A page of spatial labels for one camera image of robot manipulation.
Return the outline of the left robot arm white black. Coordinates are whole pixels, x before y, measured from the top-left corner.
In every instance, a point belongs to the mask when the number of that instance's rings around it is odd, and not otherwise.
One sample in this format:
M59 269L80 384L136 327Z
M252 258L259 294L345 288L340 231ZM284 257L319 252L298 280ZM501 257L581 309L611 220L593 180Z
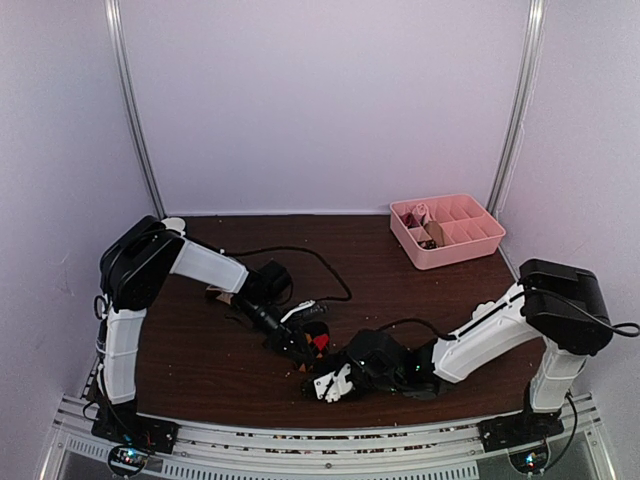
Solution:
M99 269L99 363L92 385L98 405L92 433L98 438L147 453L173 451L178 425L139 415L135 383L142 324L171 275L207 285L264 334L266 348L300 370L312 370L329 353L328 326L315 319L328 298L282 311L282 296L293 287L283 265L271 260L251 269L237 255L189 238L181 218L143 217L104 252Z

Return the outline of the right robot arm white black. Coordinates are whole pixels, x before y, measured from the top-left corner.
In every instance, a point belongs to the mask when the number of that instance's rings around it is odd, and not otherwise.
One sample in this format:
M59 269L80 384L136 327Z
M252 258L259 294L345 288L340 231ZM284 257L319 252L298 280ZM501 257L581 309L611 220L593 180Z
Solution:
M479 423L487 451L559 435L565 396L586 360L616 335L636 338L634 322L613 325L595 274L589 270L530 259L519 279L496 301L480 304L469 321L411 349L388 326L363 329L338 353L318 362L305 395L327 403L377 390L432 400L472 372L511 349L540 338L541 364L524 392L521 412Z

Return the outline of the argyle black red orange sock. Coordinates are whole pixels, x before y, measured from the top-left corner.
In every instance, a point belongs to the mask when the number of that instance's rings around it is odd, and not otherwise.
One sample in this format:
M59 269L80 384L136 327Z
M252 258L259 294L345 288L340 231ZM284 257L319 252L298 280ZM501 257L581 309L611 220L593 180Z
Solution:
M294 330L292 341L295 369L303 373L310 372L316 362L328 354L329 328L321 321L303 324Z

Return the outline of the striped beige green sock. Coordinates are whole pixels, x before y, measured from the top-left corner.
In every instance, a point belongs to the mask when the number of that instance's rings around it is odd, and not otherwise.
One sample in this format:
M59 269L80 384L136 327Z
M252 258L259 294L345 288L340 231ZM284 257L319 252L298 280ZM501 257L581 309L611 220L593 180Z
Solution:
M208 301L217 301L226 305L231 305L235 294L213 286L208 286L205 290L205 298Z

